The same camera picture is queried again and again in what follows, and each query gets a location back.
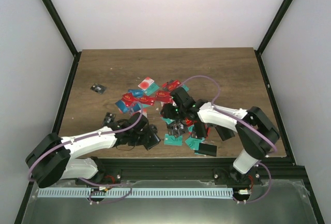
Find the black leather card holder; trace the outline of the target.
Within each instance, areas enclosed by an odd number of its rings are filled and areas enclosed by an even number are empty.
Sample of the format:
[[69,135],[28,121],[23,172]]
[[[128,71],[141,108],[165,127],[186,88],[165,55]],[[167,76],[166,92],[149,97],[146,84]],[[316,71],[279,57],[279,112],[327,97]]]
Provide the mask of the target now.
[[147,127],[146,133],[143,139],[143,146],[147,151],[158,145],[161,139],[157,135],[158,130],[154,124],[151,124]]

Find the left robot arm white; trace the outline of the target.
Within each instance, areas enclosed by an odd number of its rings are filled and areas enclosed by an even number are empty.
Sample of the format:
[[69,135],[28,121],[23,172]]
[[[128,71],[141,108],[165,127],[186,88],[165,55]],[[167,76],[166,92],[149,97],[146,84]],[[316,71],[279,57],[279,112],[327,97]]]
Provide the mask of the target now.
[[98,130],[77,136],[60,137],[53,132],[33,149],[25,162],[28,179],[39,188],[47,188],[60,180],[77,180],[81,184],[115,183],[97,157],[84,155],[109,148],[128,145],[143,146],[146,150],[159,143],[157,128],[146,116],[135,113],[129,119],[115,120],[110,113]]

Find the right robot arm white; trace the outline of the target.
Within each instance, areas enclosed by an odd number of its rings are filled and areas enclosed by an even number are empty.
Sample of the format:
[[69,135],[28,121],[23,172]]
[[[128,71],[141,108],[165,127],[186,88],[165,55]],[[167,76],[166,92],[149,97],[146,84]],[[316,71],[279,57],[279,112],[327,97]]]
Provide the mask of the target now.
[[163,105],[161,116],[176,121],[192,121],[197,137],[207,136],[208,124],[217,129],[223,141],[238,134],[243,150],[230,170],[230,179],[236,184],[242,184],[252,167],[277,150],[275,144],[280,133],[258,107],[232,109],[204,99],[194,100],[182,87],[171,91],[170,97],[173,102]]

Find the teal card top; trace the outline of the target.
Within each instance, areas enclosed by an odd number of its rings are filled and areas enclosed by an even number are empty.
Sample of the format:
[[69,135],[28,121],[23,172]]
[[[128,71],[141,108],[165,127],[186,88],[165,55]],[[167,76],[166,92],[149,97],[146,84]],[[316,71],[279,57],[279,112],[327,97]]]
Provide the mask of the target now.
[[154,82],[144,91],[144,94],[146,96],[150,96],[153,93],[155,93],[156,91],[158,91],[159,89],[160,89],[160,87]]

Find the teal card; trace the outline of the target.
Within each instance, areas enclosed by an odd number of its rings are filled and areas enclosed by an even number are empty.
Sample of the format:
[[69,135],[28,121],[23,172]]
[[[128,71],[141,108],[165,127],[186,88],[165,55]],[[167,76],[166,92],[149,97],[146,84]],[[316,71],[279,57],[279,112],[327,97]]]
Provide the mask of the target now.
[[183,84],[181,87],[182,87],[186,92],[189,91],[189,87],[187,87],[186,85]]
[[158,91],[159,89],[160,89],[160,87],[154,82],[144,91],[144,94],[146,96],[150,96],[153,93],[155,93],[156,91]]

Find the teal card right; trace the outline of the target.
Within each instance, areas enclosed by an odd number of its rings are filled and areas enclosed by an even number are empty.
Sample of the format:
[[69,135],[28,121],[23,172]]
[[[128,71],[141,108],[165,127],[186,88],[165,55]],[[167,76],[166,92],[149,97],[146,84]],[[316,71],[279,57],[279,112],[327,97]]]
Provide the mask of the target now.
[[187,87],[186,85],[183,84],[181,87],[182,87],[186,92],[189,91],[189,87]]

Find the white card red circle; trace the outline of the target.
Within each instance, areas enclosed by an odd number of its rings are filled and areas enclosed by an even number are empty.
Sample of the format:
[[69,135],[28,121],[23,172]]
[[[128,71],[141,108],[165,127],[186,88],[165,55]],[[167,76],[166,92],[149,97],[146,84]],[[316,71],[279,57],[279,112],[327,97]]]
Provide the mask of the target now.
[[150,77],[146,77],[139,85],[138,87],[142,90],[146,90],[148,89],[155,81],[150,78]]

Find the blue card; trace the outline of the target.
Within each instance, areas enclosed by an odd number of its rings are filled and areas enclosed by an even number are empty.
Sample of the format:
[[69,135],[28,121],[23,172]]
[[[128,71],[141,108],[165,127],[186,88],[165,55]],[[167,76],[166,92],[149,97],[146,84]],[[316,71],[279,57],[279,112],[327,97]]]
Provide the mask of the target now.
[[128,92],[132,93],[135,98],[140,98],[144,95],[144,91],[141,89],[129,89]]

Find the black VIP card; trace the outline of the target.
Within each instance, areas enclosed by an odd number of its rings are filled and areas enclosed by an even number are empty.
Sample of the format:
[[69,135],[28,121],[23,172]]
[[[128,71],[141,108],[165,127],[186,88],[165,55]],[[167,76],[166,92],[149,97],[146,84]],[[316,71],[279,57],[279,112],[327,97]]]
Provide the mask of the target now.
[[96,92],[98,94],[103,94],[106,91],[106,87],[98,84],[98,83],[94,83],[91,87],[90,90],[92,90],[93,92]]

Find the black box on cards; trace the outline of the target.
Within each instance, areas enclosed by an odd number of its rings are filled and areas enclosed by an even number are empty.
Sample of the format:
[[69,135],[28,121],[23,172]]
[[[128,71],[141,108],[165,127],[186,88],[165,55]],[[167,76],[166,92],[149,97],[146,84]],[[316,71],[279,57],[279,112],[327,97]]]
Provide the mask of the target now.
[[197,150],[194,151],[195,153],[206,155],[206,156],[217,156],[217,146],[206,144],[206,143],[200,143]]

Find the black front rail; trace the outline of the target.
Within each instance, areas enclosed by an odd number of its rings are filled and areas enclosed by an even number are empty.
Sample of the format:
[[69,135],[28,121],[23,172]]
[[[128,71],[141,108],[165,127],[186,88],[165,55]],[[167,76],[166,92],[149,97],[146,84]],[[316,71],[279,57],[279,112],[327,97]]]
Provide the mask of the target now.
[[217,185],[244,186],[262,180],[302,180],[308,182],[305,167],[287,157],[263,159],[263,165],[247,174],[237,172],[234,158],[129,158],[97,159],[101,171],[91,178],[93,183],[112,183],[139,180],[200,180]]

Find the black frame post left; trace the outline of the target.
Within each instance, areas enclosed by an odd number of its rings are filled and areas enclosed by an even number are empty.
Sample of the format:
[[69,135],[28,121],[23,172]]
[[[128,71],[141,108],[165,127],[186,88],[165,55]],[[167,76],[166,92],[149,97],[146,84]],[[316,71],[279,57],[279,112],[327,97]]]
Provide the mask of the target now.
[[52,18],[54,24],[56,25],[58,31],[60,32],[64,42],[66,43],[70,53],[75,57],[78,55],[78,51],[67,31],[65,28],[64,23],[62,22],[52,0],[42,0],[44,6],[46,7],[50,17]]

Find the black frame post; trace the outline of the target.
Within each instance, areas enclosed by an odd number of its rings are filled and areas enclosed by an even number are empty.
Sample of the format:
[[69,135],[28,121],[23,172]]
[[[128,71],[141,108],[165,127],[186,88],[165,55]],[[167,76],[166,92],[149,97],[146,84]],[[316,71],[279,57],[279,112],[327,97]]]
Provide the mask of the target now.
[[78,51],[67,31],[65,28],[64,23],[62,22],[52,0],[42,0],[44,6],[46,7],[50,17],[52,18],[54,24],[56,25],[58,31],[60,32],[64,42],[66,43],[70,53],[75,57],[78,55]]
[[265,51],[266,47],[268,46],[269,42],[271,41],[275,31],[277,30],[278,26],[280,25],[283,17],[285,16],[287,10],[289,9],[290,5],[294,0],[283,0],[280,7],[278,8],[266,34],[264,35],[259,47],[255,50],[256,56],[261,56]]

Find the black frame post right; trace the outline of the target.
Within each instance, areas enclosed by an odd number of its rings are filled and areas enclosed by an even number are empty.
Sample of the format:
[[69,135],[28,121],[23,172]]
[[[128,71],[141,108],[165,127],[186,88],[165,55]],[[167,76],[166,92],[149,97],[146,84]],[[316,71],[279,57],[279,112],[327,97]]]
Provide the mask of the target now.
[[285,16],[287,10],[289,9],[290,5],[294,0],[283,0],[280,7],[278,8],[266,34],[264,35],[259,47],[255,50],[256,56],[261,56],[265,51],[266,47],[268,46],[269,42],[271,41],[275,31],[277,30],[278,26],[280,25],[283,17]]

